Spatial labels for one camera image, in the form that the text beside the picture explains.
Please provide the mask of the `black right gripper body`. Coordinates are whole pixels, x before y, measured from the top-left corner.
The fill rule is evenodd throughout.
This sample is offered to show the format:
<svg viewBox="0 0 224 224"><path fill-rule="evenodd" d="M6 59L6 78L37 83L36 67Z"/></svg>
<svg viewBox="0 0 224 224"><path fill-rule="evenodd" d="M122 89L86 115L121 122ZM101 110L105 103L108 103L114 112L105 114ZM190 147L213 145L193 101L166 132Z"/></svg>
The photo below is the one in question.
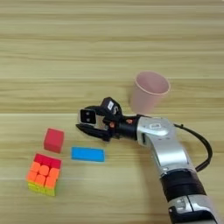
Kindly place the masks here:
<svg viewBox="0 0 224 224"><path fill-rule="evenodd" d="M114 119L103 118L103 122L108 126L108 132L113 138L119 139L121 137L126 137L132 140L137 139L138 120L138 115L120 115Z"/></svg>

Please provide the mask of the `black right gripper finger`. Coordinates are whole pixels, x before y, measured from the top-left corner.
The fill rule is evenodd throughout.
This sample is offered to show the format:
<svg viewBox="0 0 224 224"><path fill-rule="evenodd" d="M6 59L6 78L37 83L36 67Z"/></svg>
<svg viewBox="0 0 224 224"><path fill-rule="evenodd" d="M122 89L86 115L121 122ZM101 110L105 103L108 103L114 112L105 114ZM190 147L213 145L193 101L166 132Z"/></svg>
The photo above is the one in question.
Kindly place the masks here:
<svg viewBox="0 0 224 224"><path fill-rule="evenodd" d="M105 112L104 108L102 106L87 106L87 107L85 107L85 109L93 110L95 113L103 113L103 112Z"/></svg>
<svg viewBox="0 0 224 224"><path fill-rule="evenodd" d="M93 126L87 124L77 124L76 127L91 137L100 138L105 142L110 141L111 135L106 130L96 129Z"/></svg>

